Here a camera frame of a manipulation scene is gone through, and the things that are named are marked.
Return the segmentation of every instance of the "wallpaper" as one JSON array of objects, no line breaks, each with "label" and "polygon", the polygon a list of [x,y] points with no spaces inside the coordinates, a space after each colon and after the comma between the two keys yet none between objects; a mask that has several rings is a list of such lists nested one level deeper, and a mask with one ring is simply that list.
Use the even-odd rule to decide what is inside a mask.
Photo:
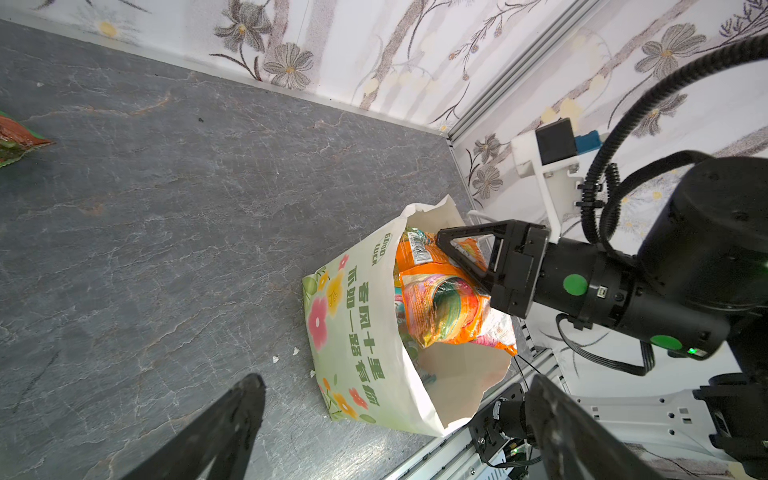
[{"label": "wallpaper", "polygon": [[[768,30],[768,0],[608,0],[570,39],[461,138],[454,155],[475,206],[490,217],[546,223],[533,177],[521,179],[509,141],[559,118],[576,134],[608,132],[651,86],[681,65],[742,38]],[[614,157],[622,178],[675,151],[693,149],[718,157],[768,154],[768,62],[744,65],[697,82],[658,105]],[[585,174],[597,152],[583,155]],[[686,168],[662,175],[622,200],[611,243],[636,253]],[[568,237],[584,240],[578,215],[564,218]],[[671,359],[656,349],[657,367],[639,378],[576,356],[562,341],[554,310],[535,305],[528,328],[537,345],[555,350],[571,392],[653,395],[706,385],[709,377],[738,371],[727,347],[706,362]],[[601,356],[641,364],[637,340],[600,326],[569,338]]]},{"label": "wallpaper", "polygon": [[0,0],[446,132],[572,0]]}]

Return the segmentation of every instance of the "green dot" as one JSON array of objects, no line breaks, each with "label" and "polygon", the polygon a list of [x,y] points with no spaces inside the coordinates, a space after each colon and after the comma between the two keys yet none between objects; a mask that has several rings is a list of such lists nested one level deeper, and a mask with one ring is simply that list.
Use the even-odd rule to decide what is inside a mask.
[{"label": "green dot", "polygon": [[680,340],[669,335],[654,335],[650,338],[650,342],[667,350],[679,350],[683,348],[683,344],[680,343]]},{"label": "green dot", "polygon": [[572,273],[563,280],[563,288],[573,296],[581,296],[587,292],[589,282],[578,273]]}]

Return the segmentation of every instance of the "gray flower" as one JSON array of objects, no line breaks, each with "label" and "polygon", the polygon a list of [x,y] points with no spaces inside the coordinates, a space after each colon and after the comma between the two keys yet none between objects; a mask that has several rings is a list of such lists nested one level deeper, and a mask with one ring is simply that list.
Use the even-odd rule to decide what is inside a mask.
[{"label": "gray flower", "polygon": [[264,70],[275,76],[272,85],[288,87],[293,90],[303,90],[310,80],[301,73],[312,68],[312,52],[301,52],[295,43],[286,43],[275,47],[275,61],[264,64]]},{"label": "gray flower", "polygon": [[491,198],[491,191],[498,190],[504,184],[496,167],[479,168],[475,174],[477,177],[472,181],[472,186],[478,189],[475,195],[479,195],[482,200]]},{"label": "gray flower", "polygon": [[488,161],[488,159],[496,158],[498,156],[498,150],[502,147],[502,143],[496,138],[496,134],[490,134],[485,136],[485,143],[480,140],[475,140],[475,155],[482,155],[482,163]]},{"label": "gray flower", "polygon": [[263,5],[230,0],[230,7],[221,12],[232,21],[229,27],[216,27],[214,33],[224,39],[224,46],[239,51],[245,41],[256,51],[264,51],[261,35],[271,33],[272,24],[264,14]]},{"label": "gray flower", "polygon": [[685,99],[688,97],[686,94],[677,94],[674,97],[669,97],[667,100],[662,101],[656,108],[650,111],[646,115],[637,128],[634,129],[632,134],[635,137],[645,137],[650,134],[654,136],[661,132],[659,128],[659,117],[666,115],[668,117],[674,117],[677,107],[680,107]]},{"label": "gray flower", "polygon": [[664,32],[661,43],[647,41],[643,45],[643,53],[648,55],[634,66],[639,72],[646,72],[653,68],[654,77],[661,80],[673,71],[677,70],[677,58],[693,55],[707,37],[694,35],[696,25],[691,23],[672,25]]}]

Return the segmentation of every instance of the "white barcode label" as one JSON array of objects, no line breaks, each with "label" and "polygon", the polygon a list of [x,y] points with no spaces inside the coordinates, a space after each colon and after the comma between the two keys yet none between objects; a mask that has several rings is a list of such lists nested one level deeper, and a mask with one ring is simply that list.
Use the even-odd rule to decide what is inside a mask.
[{"label": "white barcode label", "polygon": [[408,232],[408,241],[411,243],[414,265],[421,265],[422,263],[432,261],[432,254],[424,248],[424,240],[418,233]]}]

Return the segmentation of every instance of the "green and white bag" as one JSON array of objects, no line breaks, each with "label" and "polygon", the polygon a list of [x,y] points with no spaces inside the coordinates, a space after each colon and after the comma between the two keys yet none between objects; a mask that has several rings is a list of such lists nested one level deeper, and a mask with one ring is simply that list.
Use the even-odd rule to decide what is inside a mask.
[{"label": "green and white bag", "polygon": [[422,384],[398,332],[392,271],[406,227],[437,233],[464,225],[451,197],[410,204],[384,227],[304,277],[304,316],[317,384],[331,419],[444,436],[477,411],[510,355],[475,344],[436,343],[419,355],[435,377]]}]

